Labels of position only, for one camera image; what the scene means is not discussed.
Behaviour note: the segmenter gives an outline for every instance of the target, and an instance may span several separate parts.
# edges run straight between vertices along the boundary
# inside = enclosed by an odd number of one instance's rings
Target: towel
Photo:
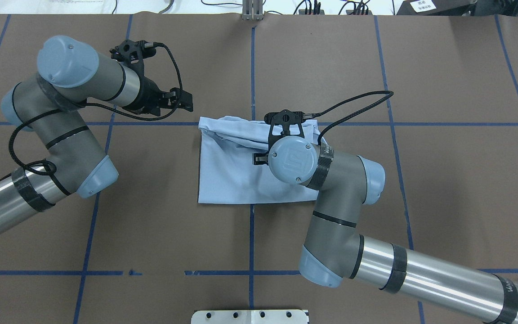
[[[317,191],[277,180],[269,166],[254,166],[253,153],[269,148],[269,127],[264,121],[226,116],[201,117],[199,203],[292,203],[317,199]],[[317,121],[302,124],[305,138],[317,142]],[[292,134],[298,134],[296,125]],[[280,134],[281,126],[273,129]]]

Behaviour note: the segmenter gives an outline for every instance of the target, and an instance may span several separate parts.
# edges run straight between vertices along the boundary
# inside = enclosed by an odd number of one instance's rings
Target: blue cloth
[[[269,166],[254,166],[253,153],[268,149],[269,125],[226,116],[201,117],[199,203],[291,203],[317,199],[317,191],[277,180]],[[303,124],[305,138],[317,142],[317,121]],[[274,134],[280,134],[276,126]],[[297,126],[291,127],[298,134]]]

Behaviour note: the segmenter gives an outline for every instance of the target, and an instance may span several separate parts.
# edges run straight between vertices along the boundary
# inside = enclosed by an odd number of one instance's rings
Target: blue joint cap
[[[4,114],[5,119],[9,121],[13,126],[19,127],[23,122],[17,116],[17,111],[15,110],[15,105],[13,104],[13,94],[15,93],[15,89],[19,85],[13,87],[13,89],[9,90],[4,97],[1,99],[1,112]],[[23,131],[33,131],[31,127],[23,127]]]
[[[99,54],[68,36],[53,36],[37,54],[37,71],[54,86],[74,88],[89,81],[99,68]]]
[[[119,177],[119,172],[106,155],[99,164],[85,178],[85,181],[77,189],[77,193],[83,198],[89,198],[99,191],[111,186]]]
[[[377,162],[367,160],[360,155],[357,156],[361,159],[361,162],[363,162],[367,182],[367,193],[363,204],[373,205],[379,200],[385,188],[385,169]]]
[[[275,178],[296,184],[309,180],[317,169],[317,151],[303,137],[286,136],[269,150],[269,169]]]
[[[301,251],[299,272],[303,277],[311,281],[311,283],[325,287],[337,288],[341,284],[341,281],[343,281],[343,277],[340,277],[335,274],[335,272],[329,270],[328,267],[325,267],[305,246],[303,246],[303,250]]]

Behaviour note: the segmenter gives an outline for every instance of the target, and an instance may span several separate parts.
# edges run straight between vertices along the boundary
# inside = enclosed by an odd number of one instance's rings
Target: black bracket
[[[269,155],[269,151],[273,147],[275,142],[281,140],[285,136],[299,136],[305,138],[305,134],[303,132],[303,128],[301,124],[305,121],[304,113],[302,111],[289,111],[287,109],[283,109],[280,112],[268,112],[263,120],[268,125],[271,125],[269,128],[269,149],[265,153],[253,153],[253,165],[260,166],[263,164],[267,164],[267,156]],[[273,134],[273,128],[275,125],[281,125],[283,127],[283,131],[280,135]],[[297,125],[299,127],[298,135],[292,135],[290,131],[291,125]]]
[[[172,109],[179,100],[178,108],[193,112],[193,95],[183,90],[179,98],[179,88],[172,88],[169,92],[161,91],[157,84],[146,78],[144,59],[156,55],[154,43],[146,40],[133,41],[126,39],[123,43],[110,49],[111,58],[121,62],[123,66],[131,68],[139,77],[140,88],[135,101],[121,107],[131,113],[140,115],[150,113],[161,116],[161,108]]]

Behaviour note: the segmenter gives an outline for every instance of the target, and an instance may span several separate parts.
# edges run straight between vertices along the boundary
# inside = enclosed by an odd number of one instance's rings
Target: light blue fabric
[[[291,203],[317,199],[317,191],[297,184],[283,183],[271,174],[269,166],[254,166],[253,153],[268,149],[269,125],[226,116],[201,117],[201,162],[199,203]],[[281,126],[273,133],[280,134]],[[317,142],[317,121],[303,124],[305,138]],[[291,128],[298,134],[298,127]]]

